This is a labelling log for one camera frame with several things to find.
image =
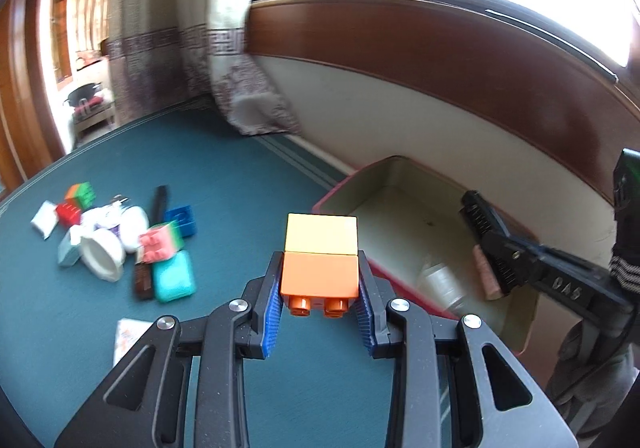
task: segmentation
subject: curtain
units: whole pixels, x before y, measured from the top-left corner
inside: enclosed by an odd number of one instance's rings
[[[109,36],[108,4],[109,0],[73,0],[76,51],[100,50],[101,41]]]
[[[120,123],[190,97],[178,0],[109,0],[109,73]]]
[[[213,93],[220,112],[244,135],[299,131],[287,101],[244,52],[251,0],[178,0],[182,58],[192,94]]]

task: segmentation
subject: yellow toy block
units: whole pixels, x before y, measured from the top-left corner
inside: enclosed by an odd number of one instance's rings
[[[357,255],[358,228],[355,217],[290,213],[285,251]]]
[[[280,294],[292,315],[341,317],[358,297],[355,217],[289,214]]]

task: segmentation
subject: pink item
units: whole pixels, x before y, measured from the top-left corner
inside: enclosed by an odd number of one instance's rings
[[[102,98],[101,96],[94,96],[93,98],[91,98],[90,100],[87,100],[86,102],[79,105],[78,107],[75,107],[74,112],[83,113],[85,111],[91,110],[91,108],[95,107],[96,105],[100,105],[102,102],[104,102],[104,98]]]
[[[484,296],[487,300],[497,300],[504,295],[500,290],[500,284],[495,278],[494,270],[491,269],[489,261],[482,253],[482,249],[479,245],[474,246],[474,261],[476,262],[476,268],[480,274],[480,281],[482,282],[482,288],[484,289]]]
[[[143,233],[140,235],[140,245],[143,248],[144,263],[167,261],[178,252],[169,226],[151,228]]]

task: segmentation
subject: orange toy block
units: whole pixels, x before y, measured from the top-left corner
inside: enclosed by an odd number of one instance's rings
[[[358,257],[285,251],[280,293],[292,315],[339,318],[358,297]]]
[[[80,184],[75,184],[73,185],[71,188],[69,188],[69,190],[66,191],[65,194],[65,202],[72,204],[72,205],[76,205],[76,192],[78,191],[78,187],[80,186]]]

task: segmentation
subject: pink toy block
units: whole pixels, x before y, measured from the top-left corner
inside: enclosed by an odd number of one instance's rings
[[[169,226],[151,228],[143,233],[140,235],[140,245],[144,263],[167,261],[178,252]]]

